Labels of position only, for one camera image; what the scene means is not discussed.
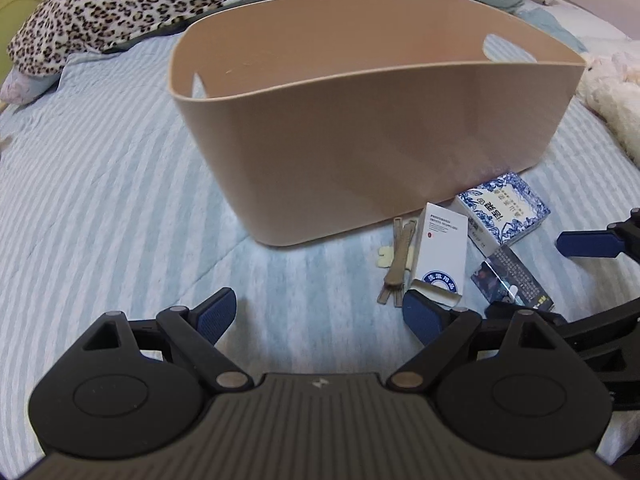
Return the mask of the pink pillow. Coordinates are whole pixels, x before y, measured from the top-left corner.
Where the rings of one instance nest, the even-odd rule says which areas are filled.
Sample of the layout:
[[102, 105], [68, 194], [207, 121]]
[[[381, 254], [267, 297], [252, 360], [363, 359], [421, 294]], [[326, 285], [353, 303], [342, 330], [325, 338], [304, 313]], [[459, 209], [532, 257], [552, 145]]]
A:
[[1, 86], [0, 100], [6, 104], [27, 105], [47, 92], [59, 79], [58, 75], [29, 76], [13, 67]]

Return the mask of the beige plastic storage basket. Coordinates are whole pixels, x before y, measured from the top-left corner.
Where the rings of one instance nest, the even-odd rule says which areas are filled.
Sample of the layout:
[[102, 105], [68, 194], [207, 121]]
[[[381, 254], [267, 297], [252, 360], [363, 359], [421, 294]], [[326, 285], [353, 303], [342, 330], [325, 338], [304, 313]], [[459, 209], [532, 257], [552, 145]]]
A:
[[283, 247], [536, 165], [584, 69], [471, 0], [268, 0], [191, 25], [167, 82], [247, 233]]

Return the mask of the white fluffy plush toy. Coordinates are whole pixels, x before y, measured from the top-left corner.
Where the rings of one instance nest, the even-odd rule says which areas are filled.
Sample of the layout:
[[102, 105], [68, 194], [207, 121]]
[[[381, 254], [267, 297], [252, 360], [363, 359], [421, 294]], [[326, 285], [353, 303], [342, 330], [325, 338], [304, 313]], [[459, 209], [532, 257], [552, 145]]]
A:
[[576, 96], [608, 125], [628, 157], [639, 166], [639, 57], [618, 51], [583, 53], [586, 69]]

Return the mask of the dark blue small box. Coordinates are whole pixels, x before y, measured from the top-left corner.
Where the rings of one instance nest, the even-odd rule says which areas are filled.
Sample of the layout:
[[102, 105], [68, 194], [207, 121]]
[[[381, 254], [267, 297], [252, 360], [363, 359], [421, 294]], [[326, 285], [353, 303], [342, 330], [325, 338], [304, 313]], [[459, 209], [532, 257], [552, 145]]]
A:
[[544, 312], [553, 309], [548, 292], [508, 246], [486, 257], [471, 280], [490, 304], [501, 301]]

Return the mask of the striped blue bed sheet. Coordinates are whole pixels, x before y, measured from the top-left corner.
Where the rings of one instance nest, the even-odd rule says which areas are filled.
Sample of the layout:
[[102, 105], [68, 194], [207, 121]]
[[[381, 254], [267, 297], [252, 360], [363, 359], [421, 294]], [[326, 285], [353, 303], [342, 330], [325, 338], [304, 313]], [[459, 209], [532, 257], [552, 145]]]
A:
[[[58, 86], [1, 116], [1, 470], [42, 452], [32, 389], [103, 313], [155, 318], [229, 287], [219, 350], [250, 376], [388, 375], [419, 351], [378, 304], [392, 218], [291, 246], [254, 240], [168, 89], [183, 36], [74, 55]], [[514, 252], [570, 321], [639, 295], [628, 257], [563, 257], [563, 231], [598, 230], [639, 203], [639, 170], [574, 96], [536, 165], [518, 171], [551, 214]]]

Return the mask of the khaki hair clip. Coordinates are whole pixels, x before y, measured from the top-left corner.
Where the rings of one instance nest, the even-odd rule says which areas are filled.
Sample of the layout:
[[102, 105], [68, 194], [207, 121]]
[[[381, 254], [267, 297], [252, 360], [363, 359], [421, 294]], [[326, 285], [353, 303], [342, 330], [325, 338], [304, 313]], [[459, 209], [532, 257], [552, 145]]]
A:
[[407, 222], [401, 218], [393, 220], [393, 245], [382, 247], [378, 251], [378, 265], [386, 270], [382, 288], [376, 298], [378, 304], [387, 304], [391, 299], [396, 308], [402, 306], [405, 274], [412, 265], [412, 240], [417, 224], [414, 219]]

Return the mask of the white medicine box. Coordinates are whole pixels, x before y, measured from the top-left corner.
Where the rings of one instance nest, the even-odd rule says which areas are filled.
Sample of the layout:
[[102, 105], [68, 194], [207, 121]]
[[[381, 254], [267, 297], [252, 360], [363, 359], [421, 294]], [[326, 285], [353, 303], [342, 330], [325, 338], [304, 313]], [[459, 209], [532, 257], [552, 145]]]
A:
[[410, 287], [445, 307], [455, 307], [466, 280], [468, 218], [428, 203], [414, 246]]

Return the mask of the blue white porcelain-pattern box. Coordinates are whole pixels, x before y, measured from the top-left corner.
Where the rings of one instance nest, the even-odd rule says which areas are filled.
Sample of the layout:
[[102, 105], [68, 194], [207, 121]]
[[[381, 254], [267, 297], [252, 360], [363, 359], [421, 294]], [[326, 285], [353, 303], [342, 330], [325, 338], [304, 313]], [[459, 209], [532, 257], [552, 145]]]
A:
[[459, 193], [450, 209], [469, 221], [469, 238], [488, 257], [536, 230], [551, 210], [518, 174], [507, 172]]

